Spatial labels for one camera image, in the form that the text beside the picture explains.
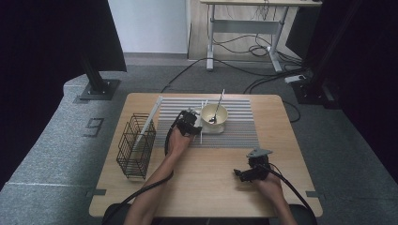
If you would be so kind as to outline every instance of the black wire basket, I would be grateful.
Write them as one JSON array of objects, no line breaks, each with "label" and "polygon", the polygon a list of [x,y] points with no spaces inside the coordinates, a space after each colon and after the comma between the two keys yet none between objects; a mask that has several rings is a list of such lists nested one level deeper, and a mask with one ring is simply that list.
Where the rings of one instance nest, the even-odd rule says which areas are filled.
[{"label": "black wire basket", "polygon": [[148,114],[135,113],[126,124],[119,142],[119,153],[116,161],[128,178],[143,177],[145,179],[146,177],[156,137],[156,130],[152,120],[145,133],[141,134],[147,118]]}]

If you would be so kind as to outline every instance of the desk leg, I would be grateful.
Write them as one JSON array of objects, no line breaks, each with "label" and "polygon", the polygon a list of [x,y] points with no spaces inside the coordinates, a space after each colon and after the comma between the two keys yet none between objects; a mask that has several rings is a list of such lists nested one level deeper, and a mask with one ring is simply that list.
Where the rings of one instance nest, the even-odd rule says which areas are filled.
[{"label": "desk leg", "polygon": [[207,45],[207,71],[213,70],[213,24],[215,5],[211,5],[211,18],[208,24],[208,45]]},{"label": "desk leg", "polygon": [[275,38],[272,41],[271,47],[268,47],[269,57],[271,58],[272,65],[274,66],[276,72],[282,72],[281,65],[279,64],[278,61],[278,55],[276,54],[275,51],[276,47],[278,46],[279,38],[281,37],[282,29],[284,26],[284,20],[286,19],[288,9],[289,7],[283,8],[283,15],[279,20],[278,30],[276,32]]}]

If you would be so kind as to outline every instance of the power strip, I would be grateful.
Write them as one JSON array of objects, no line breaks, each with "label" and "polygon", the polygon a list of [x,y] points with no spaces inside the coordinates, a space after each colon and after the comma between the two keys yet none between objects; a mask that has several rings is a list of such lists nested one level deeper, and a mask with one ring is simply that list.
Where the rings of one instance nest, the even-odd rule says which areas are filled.
[{"label": "power strip", "polygon": [[288,77],[288,78],[284,79],[284,81],[286,83],[293,83],[293,82],[304,81],[304,80],[305,80],[305,77],[303,75],[297,75],[297,76]]}]

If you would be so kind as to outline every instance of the spoon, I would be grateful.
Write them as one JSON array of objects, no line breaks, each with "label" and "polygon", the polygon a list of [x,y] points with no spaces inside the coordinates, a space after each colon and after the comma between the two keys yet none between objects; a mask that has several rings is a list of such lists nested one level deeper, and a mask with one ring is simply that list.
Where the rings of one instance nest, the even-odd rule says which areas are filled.
[{"label": "spoon", "polygon": [[211,119],[208,121],[210,124],[217,124],[217,118],[216,118],[217,111],[219,110],[220,103],[222,102],[222,97],[223,97],[224,90],[225,89],[222,90],[222,95],[220,96],[219,104],[217,105],[216,112],[214,113],[214,116],[211,117]]}]

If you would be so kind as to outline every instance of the white desk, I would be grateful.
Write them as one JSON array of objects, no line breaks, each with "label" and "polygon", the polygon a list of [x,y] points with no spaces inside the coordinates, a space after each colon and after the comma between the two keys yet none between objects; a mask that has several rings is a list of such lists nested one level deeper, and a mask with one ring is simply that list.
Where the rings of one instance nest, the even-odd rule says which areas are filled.
[{"label": "white desk", "polygon": [[[213,70],[213,34],[214,33],[242,33],[242,34],[270,34],[274,36],[271,46],[268,47],[269,57],[276,72],[282,72],[276,55],[276,47],[281,36],[284,20],[289,7],[320,7],[322,2],[313,0],[200,0],[201,3],[211,5],[211,18],[208,27],[209,39],[207,46],[207,70]],[[278,22],[266,21],[232,21],[215,20],[216,5],[234,6],[263,6],[283,7],[283,15]]]}]

